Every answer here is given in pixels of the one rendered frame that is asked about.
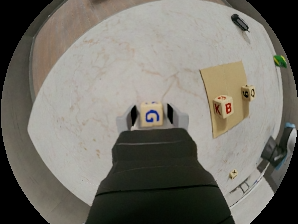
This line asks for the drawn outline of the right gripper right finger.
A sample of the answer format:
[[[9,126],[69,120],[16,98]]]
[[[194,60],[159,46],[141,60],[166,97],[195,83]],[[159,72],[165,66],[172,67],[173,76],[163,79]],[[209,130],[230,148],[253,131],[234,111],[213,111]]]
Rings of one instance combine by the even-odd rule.
[[[180,109],[174,107],[172,103],[168,104],[168,119],[174,125],[174,128],[184,128],[188,131],[189,115],[182,113]]]

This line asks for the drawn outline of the green and yellow drink can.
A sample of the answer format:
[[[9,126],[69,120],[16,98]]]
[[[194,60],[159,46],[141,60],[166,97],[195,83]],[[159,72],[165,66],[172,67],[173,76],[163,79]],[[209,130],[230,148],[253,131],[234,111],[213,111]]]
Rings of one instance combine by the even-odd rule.
[[[286,68],[287,64],[286,64],[286,59],[283,56],[273,56],[274,59],[274,64],[277,65],[277,67],[282,67],[282,68]]]

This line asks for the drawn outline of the tan flat mat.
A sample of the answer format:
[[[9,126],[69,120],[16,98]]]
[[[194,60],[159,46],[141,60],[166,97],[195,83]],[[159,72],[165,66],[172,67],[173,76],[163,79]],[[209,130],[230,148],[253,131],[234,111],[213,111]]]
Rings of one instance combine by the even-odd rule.
[[[249,101],[242,100],[241,91],[242,85],[247,84],[245,68],[242,61],[234,61],[234,63],[200,69],[200,73],[208,96],[213,139],[216,139],[249,116]],[[222,95],[233,97],[234,113],[225,119],[218,117],[213,107],[213,99]]]

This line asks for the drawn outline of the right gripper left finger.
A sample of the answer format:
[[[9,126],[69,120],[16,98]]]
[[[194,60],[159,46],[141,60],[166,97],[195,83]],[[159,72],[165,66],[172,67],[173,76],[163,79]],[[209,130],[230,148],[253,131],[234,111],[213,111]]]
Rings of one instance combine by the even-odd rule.
[[[130,105],[130,107],[126,109],[124,115],[117,116],[116,123],[118,135],[120,135],[122,131],[130,131],[134,123],[136,123],[136,119],[136,105]]]

